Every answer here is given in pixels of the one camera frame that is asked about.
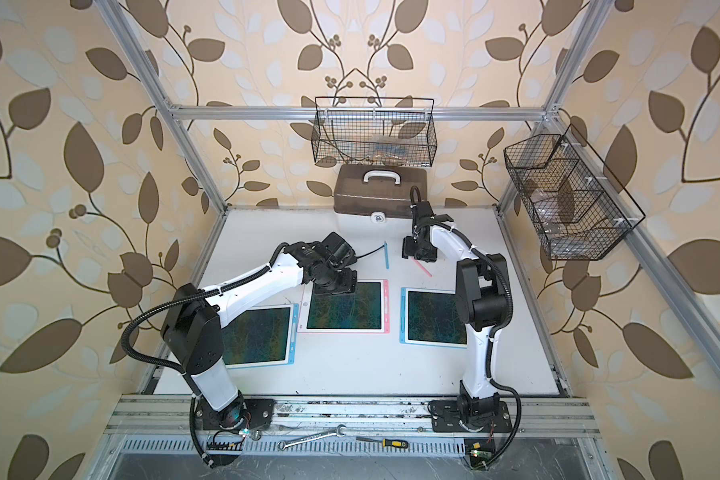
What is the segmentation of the pink stylus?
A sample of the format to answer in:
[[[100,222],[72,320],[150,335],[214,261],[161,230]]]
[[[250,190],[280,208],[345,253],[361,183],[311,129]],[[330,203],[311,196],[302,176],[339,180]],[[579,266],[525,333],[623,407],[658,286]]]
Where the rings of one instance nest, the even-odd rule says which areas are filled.
[[[428,277],[432,278],[432,273],[419,261],[416,259],[413,259],[413,262],[415,265],[417,265]]]

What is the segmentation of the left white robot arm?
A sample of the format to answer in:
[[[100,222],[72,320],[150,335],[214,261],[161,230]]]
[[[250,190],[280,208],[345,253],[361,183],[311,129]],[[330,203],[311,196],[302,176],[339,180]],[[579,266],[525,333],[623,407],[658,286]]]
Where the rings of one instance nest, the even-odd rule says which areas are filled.
[[[222,330],[248,309],[290,288],[309,284],[319,294],[355,291],[357,255],[332,232],[321,241],[283,242],[263,266],[205,288],[182,286],[161,330],[192,392],[226,420],[237,419],[245,400],[223,361]]]

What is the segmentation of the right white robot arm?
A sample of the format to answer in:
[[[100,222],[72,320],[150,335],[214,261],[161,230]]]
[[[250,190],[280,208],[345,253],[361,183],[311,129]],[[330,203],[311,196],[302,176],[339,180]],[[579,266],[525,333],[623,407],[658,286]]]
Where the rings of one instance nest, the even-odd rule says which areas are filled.
[[[467,335],[467,363],[457,397],[459,421],[476,430],[499,413],[494,354],[501,332],[511,322],[513,298],[507,261],[481,251],[453,224],[437,215],[427,201],[413,200],[411,234],[402,256],[433,262],[440,253],[455,263],[455,306]]]

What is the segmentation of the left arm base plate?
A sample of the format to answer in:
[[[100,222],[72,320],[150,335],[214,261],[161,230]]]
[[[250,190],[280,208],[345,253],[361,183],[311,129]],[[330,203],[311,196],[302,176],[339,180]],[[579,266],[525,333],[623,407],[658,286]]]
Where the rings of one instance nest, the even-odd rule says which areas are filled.
[[[274,417],[275,400],[272,398],[248,398],[213,410],[205,399],[196,402],[192,418],[199,421],[201,430],[232,430],[267,428]]]

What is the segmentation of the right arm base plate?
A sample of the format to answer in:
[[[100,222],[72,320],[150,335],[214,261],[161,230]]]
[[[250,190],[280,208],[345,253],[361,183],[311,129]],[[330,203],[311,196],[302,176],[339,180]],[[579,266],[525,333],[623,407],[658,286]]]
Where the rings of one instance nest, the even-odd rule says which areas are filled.
[[[427,410],[431,417],[432,430],[436,433],[509,433],[513,422],[507,403],[499,400],[497,406],[491,406],[487,413],[474,417],[470,421],[463,420],[456,400],[433,400],[428,403]]]

